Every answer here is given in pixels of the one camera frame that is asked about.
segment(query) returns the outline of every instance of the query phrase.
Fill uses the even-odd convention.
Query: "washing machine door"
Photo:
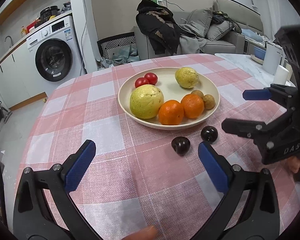
[[[46,40],[37,49],[35,64],[39,74],[44,79],[51,82],[60,81],[66,77],[71,69],[71,49],[63,40]]]

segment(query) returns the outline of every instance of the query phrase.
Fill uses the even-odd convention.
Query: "human hand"
[[[288,167],[293,173],[297,173],[300,169],[300,160],[297,156],[292,156],[287,160]]]
[[[122,240],[154,240],[158,230],[154,226],[149,226],[140,231],[126,236]]]

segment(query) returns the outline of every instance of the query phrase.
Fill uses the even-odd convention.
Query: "orange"
[[[204,110],[203,99],[195,94],[185,95],[181,100],[181,104],[187,118],[197,118]]]
[[[178,125],[184,117],[183,106],[176,100],[169,100],[160,107],[158,117],[163,125]]]

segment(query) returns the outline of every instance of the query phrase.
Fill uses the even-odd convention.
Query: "white curtain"
[[[285,25],[299,25],[300,16],[288,0],[258,0],[264,33],[274,39],[274,35]]]

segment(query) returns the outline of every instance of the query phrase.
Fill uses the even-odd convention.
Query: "screw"
[[[267,142],[267,148],[270,150],[274,147],[274,143],[272,141]]]
[[[60,170],[60,169],[61,169],[61,164],[57,163],[57,164],[53,165],[53,166],[52,166],[52,169],[53,169],[54,171]]]
[[[232,166],[232,169],[233,169],[234,171],[241,171],[241,167],[240,167],[238,164],[233,165],[233,166]]]
[[[269,171],[268,169],[266,169],[266,168],[262,169],[262,171],[263,171],[263,173],[266,174],[266,175],[270,174],[270,171]]]
[[[23,170],[23,173],[27,174],[31,171],[31,168],[30,167],[26,167],[24,170]]]

